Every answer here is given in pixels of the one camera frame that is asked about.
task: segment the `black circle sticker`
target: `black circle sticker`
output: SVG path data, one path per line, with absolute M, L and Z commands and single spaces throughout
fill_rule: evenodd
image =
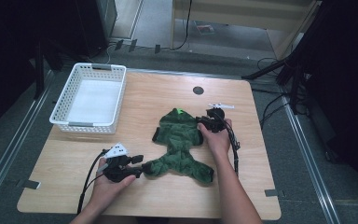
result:
M 195 87 L 195 88 L 193 88 L 193 92 L 196 93 L 197 95 L 201 95 L 201 94 L 203 94 L 203 88 Z

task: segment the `person's left hand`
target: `person's left hand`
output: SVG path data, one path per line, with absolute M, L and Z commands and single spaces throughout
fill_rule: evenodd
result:
M 105 163 L 106 159 L 101 158 L 98 167 L 102 167 Z M 96 176 L 99 175 L 101 176 L 95 179 L 89 202 L 71 223 L 92 223 L 115 200 L 119 193 L 136 179 L 135 175 L 129 175 L 119 183 L 114 183 L 102 172 L 97 173 Z

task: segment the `wooden table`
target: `wooden table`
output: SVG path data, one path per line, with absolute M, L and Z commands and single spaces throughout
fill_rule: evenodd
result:
M 204 89 L 202 95 L 193 92 L 196 86 Z M 167 150 L 151 140 L 159 120 L 175 107 L 193 117 L 206 116 L 209 103 L 235 106 L 225 112 L 226 118 L 233 120 L 233 130 L 241 142 L 238 151 L 241 183 L 263 219 L 278 219 L 281 216 L 278 198 L 267 197 L 265 193 L 275 186 L 250 84 L 244 80 L 133 72 L 127 73 L 116 133 L 63 133 L 54 126 L 30 176 L 31 180 L 40 181 L 41 187 L 25 189 L 18 209 L 24 213 L 75 214 L 89 168 L 103 148 L 121 142 L 129 156 L 142 154 L 144 162 L 159 158 Z M 206 144 L 193 147 L 190 152 L 197 161 L 215 169 Z M 175 172 L 153 178 L 141 175 L 105 214 L 220 218 L 218 179 L 205 186 Z

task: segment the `white plastic basket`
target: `white plastic basket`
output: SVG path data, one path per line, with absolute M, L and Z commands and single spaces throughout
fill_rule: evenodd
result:
M 114 64 L 75 64 L 50 122 L 63 132 L 114 133 L 126 87 L 126 70 Z

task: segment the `stuffed toy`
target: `stuffed toy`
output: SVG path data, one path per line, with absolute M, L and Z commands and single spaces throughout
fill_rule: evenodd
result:
M 158 176 L 169 169 L 193 177 L 203 184 L 213 181 L 214 170 L 208 165 L 195 161 L 190 154 L 192 146 L 203 142 L 196 119 L 184 110 L 175 108 L 159 121 L 153 142 L 167 145 L 167 153 L 159 159 L 143 164 L 145 175 Z

